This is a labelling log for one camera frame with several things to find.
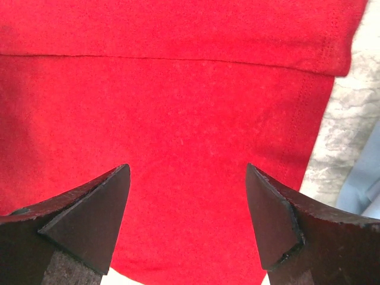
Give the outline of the red t shirt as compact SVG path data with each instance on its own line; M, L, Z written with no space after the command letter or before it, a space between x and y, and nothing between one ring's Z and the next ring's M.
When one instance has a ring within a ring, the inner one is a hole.
M252 163L299 189L366 1L2 1L1 213L127 163L112 267L259 284Z

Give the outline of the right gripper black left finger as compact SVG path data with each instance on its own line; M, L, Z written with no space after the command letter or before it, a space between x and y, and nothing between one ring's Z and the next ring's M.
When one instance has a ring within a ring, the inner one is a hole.
M100 284L109 272L130 168L1 217L2 284Z

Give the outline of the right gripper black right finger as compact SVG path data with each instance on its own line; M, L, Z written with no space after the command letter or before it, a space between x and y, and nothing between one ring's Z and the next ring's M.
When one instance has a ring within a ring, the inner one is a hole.
M379 220L309 198L251 164L246 192L271 284L379 283Z

